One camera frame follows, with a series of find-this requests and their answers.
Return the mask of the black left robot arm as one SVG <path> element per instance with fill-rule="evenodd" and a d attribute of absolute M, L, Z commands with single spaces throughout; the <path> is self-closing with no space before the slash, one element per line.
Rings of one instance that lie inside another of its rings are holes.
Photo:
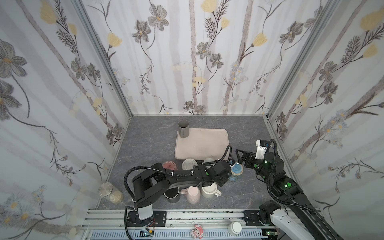
<path fill-rule="evenodd" d="M 153 216 L 153 204 L 169 189 L 208 187 L 213 183 L 222 187 L 232 175 L 226 161 L 194 166 L 191 170 L 171 171 L 162 164 L 139 166 L 127 171 L 124 184 L 134 201 L 134 209 L 141 221 Z"/>

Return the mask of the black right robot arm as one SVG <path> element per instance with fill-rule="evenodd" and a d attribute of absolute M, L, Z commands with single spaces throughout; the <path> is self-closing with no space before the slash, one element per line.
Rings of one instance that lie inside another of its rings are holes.
<path fill-rule="evenodd" d="M 256 172 L 266 184 L 272 200 L 259 208 L 250 222 L 274 225 L 290 238 L 308 240 L 341 240 L 339 235 L 311 204 L 302 188 L 284 170 L 284 161 L 277 151 L 257 154 L 236 150 L 239 164 Z"/>

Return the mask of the blue butterfly mug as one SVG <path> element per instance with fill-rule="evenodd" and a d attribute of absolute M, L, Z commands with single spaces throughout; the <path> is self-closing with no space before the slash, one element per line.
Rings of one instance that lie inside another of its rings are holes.
<path fill-rule="evenodd" d="M 239 163 L 235 163 L 233 166 L 232 166 L 232 170 L 231 170 L 231 177 L 230 177 L 230 180 L 231 181 L 235 181 L 239 178 L 240 175 L 242 175 L 244 172 L 244 169 L 243 169 L 243 166 Z"/>

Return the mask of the grey ceramic mug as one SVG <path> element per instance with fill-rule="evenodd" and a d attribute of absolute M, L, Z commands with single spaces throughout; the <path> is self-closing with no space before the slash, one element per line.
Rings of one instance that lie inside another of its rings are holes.
<path fill-rule="evenodd" d="M 181 138 L 187 138 L 190 135 L 190 123 L 187 120 L 178 122 L 178 132 Z"/>

